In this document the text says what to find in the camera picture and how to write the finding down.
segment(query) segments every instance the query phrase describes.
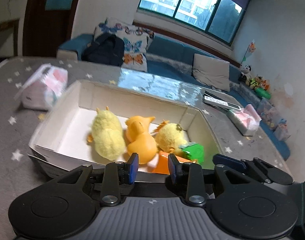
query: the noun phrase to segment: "window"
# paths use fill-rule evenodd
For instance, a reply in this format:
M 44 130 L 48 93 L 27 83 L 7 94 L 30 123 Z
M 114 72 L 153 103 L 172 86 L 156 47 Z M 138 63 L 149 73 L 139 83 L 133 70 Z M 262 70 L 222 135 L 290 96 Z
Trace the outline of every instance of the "window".
M 141 0 L 139 8 L 192 25 L 231 45 L 250 0 Z

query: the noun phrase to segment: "screw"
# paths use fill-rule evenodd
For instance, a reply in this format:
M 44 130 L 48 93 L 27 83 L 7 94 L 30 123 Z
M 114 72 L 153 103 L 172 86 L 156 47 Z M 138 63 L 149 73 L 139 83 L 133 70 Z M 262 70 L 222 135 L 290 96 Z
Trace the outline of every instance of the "screw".
M 106 195 L 102 198 L 102 201 L 108 204 L 114 204 L 117 202 L 117 200 L 118 198 L 113 195 Z
M 192 203 L 200 204 L 205 201 L 205 198 L 202 196 L 199 196 L 199 195 L 193 195 L 193 196 L 190 196 L 188 200 Z

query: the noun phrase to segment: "beige pillow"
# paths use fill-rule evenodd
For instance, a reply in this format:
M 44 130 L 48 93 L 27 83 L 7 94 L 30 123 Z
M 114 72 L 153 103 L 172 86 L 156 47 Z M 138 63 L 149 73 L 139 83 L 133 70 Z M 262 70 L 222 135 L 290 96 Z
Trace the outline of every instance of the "beige pillow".
M 200 83 L 230 91 L 229 64 L 228 61 L 194 54 L 192 74 Z

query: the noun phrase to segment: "white device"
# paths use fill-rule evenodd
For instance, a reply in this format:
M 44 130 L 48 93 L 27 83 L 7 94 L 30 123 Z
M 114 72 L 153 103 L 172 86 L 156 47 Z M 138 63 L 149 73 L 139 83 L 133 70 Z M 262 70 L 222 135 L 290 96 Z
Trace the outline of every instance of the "white device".
M 208 95 L 208 94 L 204 94 L 204 103 L 205 104 L 209 104 L 209 105 L 213 105 L 213 106 L 218 106 L 218 107 L 222 107 L 225 109 L 233 109 L 233 110 L 241 110 L 240 106 L 237 106 L 235 104 L 232 103 L 228 103 L 226 101 L 217 99 L 217 98 L 213 98 L 212 96 Z

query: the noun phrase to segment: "door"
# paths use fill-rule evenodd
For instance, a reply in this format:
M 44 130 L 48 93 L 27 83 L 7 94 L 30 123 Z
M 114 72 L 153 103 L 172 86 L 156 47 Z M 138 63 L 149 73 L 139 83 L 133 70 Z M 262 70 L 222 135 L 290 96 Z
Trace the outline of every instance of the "door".
M 70 39 L 78 0 L 28 0 L 23 30 L 23 55 L 56 57 Z

